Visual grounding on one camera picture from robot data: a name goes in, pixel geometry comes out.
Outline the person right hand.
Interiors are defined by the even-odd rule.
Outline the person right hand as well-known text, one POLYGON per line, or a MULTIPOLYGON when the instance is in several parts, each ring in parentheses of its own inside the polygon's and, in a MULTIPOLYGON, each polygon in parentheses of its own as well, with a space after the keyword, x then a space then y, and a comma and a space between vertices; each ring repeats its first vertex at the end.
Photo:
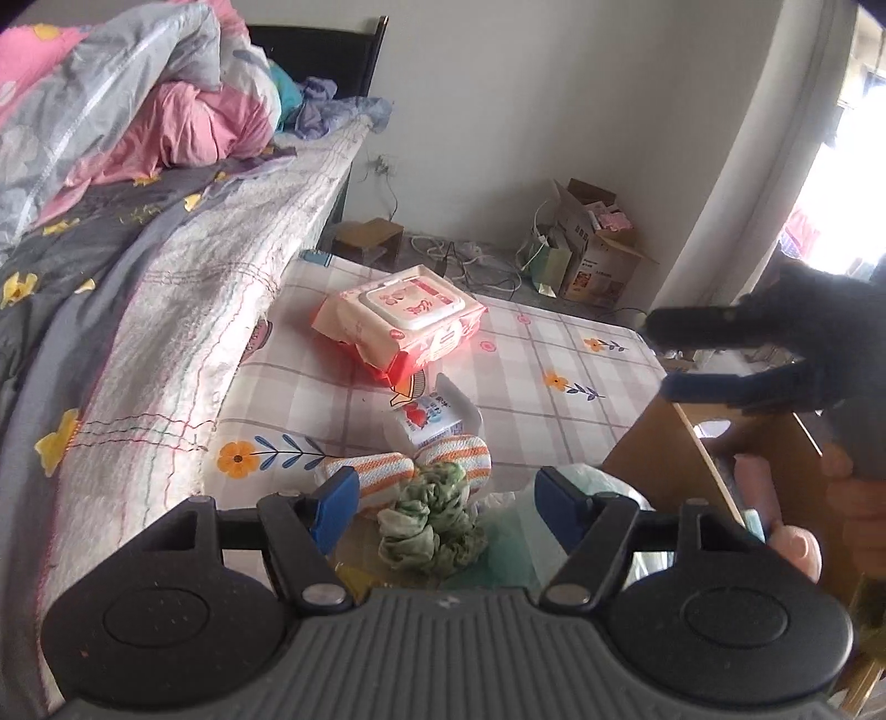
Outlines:
POLYGON ((884 481, 859 479, 852 459, 837 444, 826 444, 821 471, 826 498, 842 522, 842 538, 854 565, 868 578, 886 573, 886 502, 884 481))

